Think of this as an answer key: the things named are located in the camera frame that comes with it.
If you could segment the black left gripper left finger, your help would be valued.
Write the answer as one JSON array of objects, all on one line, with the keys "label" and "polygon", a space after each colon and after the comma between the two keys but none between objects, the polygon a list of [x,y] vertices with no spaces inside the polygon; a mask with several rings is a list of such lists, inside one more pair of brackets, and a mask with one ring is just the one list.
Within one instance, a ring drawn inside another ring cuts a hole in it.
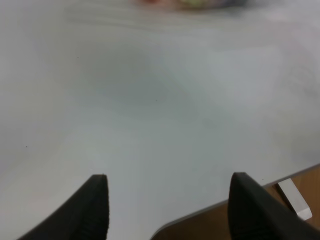
[{"label": "black left gripper left finger", "polygon": [[92,175],[63,205],[21,240],[105,240],[110,223],[108,179]]}]

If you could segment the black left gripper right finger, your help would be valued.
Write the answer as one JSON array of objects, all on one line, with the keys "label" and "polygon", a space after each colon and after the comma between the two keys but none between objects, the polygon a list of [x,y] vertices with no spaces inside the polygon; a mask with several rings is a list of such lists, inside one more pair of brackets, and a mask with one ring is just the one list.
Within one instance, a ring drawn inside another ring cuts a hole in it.
[{"label": "black left gripper right finger", "polygon": [[245,172],[233,173],[228,198],[232,240],[318,240],[320,231],[274,199]]}]

